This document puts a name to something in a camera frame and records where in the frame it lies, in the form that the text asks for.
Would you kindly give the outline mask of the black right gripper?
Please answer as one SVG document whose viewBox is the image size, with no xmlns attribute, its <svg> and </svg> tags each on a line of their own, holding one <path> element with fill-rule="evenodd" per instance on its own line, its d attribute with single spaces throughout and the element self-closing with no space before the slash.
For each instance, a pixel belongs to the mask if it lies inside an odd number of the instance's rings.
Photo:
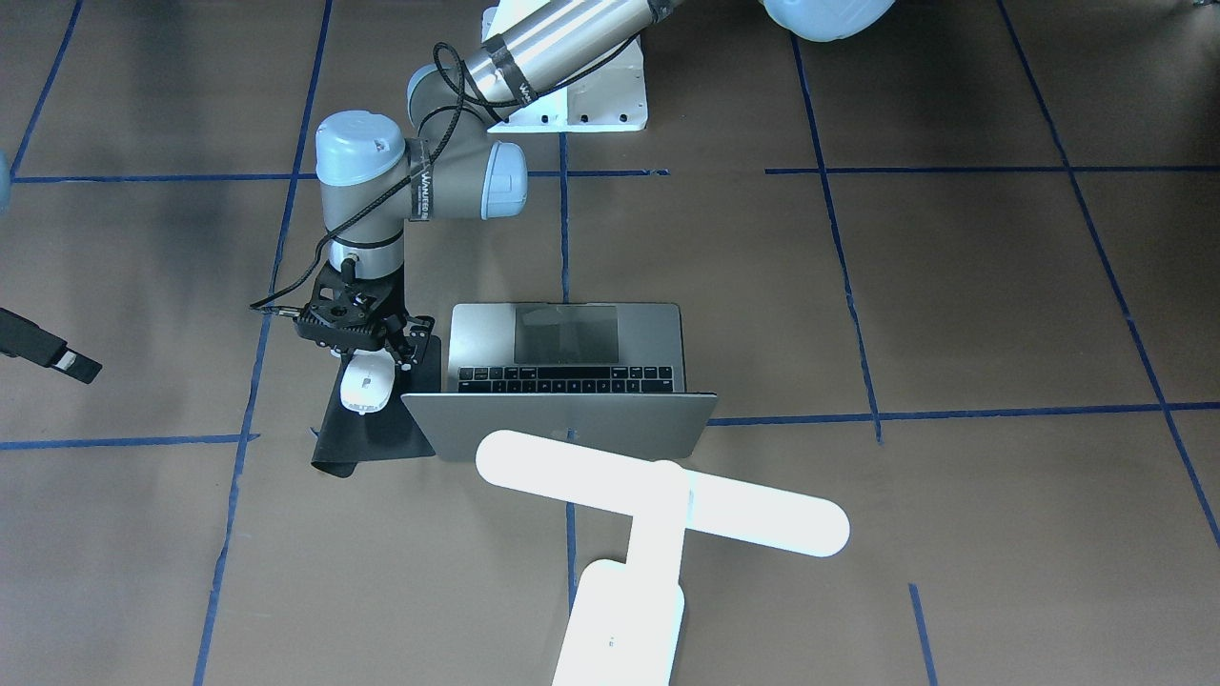
<svg viewBox="0 0 1220 686">
<path fill-rule="evenodd" d="M 404 269 L 353 284 L 336 269 L 325 269 L 325 287 L 333 291 L 325 308 L 325 343 L 331 355 L 350 361 L 355 349 L 378 352 L 386 347 L 403 371 L 421 364 L 436 319 L 396 315 L 405 312 L 404 286 Z"/>
</svg>

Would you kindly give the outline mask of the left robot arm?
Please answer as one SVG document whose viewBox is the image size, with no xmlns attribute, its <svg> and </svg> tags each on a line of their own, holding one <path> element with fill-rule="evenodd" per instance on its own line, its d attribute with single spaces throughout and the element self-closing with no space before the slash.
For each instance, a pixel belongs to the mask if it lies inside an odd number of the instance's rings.
<svg viewBox="0 0 1220 686">
<path fill-rule="evenodd" d="M 889 1 L 767 1 L 765 7 L 772 20 L 791 31 L 795 31 L 810 42 L 832 42 L 854 35 L 874 23 L 881 13 L 891 6 Z M 370 333 L 357 332 L 353 327 L 348 330 L 336 330 L 326 323 L 318 326 L 318 333 L 314 334 L 314 325 L 306 321 L 307 315 L 315 311 L 314 305 L 309 308 L 277 308 L 274 300 L 285 295 L 303 284 L 304 280 L 298 278 L 283 291 L 266 295 L 260 301 L 253 303 L 250 309 L 264 315 L 285 316 L 292 319 L 296 326 L 306 334 L 306 338 L 315 341 L 318 345 L 326 345 L 321 334 L 336 334 L 336 341 L 329 342 L 329 347 L 337 348 L 342 354 L 362 352 L 384 356 L 383 367 L 388 374 L 399 374 L 422 363 L 427 352 L 429 337 L 436 321 L 431 317 L 414 319 L 407 312 L 384 312 L 376 315 L 372 312 L 372 301 L 356 303 L 350 308 L 361 323 L 371 325 Z M 21 356 L 27 361 L 41 367 L 56 369 L 79 382 L 89 385 L 98 377 L 102 366 L 84 356 L 67 345 L 67 342 L 57 334 L 41 330 L 33 321 L 2 310 L 2 355 Z"/>
</svg>

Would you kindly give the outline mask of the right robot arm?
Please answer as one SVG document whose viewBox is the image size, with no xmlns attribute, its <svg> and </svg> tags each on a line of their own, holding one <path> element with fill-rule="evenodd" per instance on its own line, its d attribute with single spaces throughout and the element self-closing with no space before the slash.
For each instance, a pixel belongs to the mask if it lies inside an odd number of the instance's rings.
<svg viewBox="0 0 1220 686">
<path fill-rule="evenodd" d="M 414 135 L 368 111 L 331 114 L 315 134 L 325 236 L 316 282 L 293 317 L 296 334 L 349 352 L 387 352 L 415 365 L 431 319 L 407 314 L 404 232 L 410 222 L 490 220 L 521 212 L 528 173 L 518 145 L 490 129 L 540 96 L 609 63 L 673 1 L 548 1 L 468 57 L 436 44 L 407 84 Z"/>
</svg>

